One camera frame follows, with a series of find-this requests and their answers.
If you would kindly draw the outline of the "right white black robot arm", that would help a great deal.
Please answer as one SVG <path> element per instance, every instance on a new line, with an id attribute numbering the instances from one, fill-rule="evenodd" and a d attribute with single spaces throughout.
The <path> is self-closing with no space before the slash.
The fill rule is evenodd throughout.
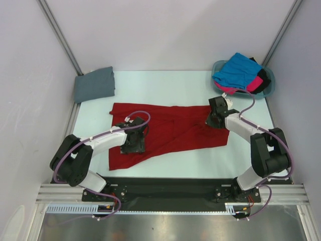
<path id="1" fill-rule="evenodd" d="M 250 144 L 251 166 L 234 178 L 230 187 L 216 191 L 218 200 L 243 202 L 268 179 L 280 178 L 274 174 L 291 169 L 292 157 L 281 129 L 267 130 L 247 120 L 243 112 L 229 109 L 227 99 L 223 96 L 210 98 L 209 105 L 208 126 L 229 130 Z"/>

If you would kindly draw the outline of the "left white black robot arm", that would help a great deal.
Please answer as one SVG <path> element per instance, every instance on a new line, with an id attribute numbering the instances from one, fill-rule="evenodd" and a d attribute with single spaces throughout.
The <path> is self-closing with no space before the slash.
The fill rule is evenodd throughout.
<path id="1" fill-rule="evenodd" d="M 125 122 L 92 137 L 81 139 L 73 134 L 68 135 L 50 162 L 54 172 L 53 181 L 85 188 L 101 201 L 108 199 L 111 189 L 107 181 L 90 170 L 93 157 L 115 147 L 120 148 L 121 155 L 143 153 L 145 135 L 149 131 L 148 122 L 140 117 L 127 117 Z"/>

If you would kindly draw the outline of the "red t shirt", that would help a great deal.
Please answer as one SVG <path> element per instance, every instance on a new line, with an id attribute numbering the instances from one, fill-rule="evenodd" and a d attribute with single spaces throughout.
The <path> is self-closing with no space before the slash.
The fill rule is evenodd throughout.
<path id="1" fill-rule="evenodd" d="M 115 103 L 110 111 L 112 125 L 129 115 L 146 118 L 150 114 L 149 132 L 145 137 L 145 152 L 122 154 L 120 147 L 109 150 L 109 169 L 127 169 L 155 156 L 167 153 L 227 145 L 229 131 L 215 129 L 205 123 L 210 107 L 203 106 L 161 106 L 138 103 Z"/>

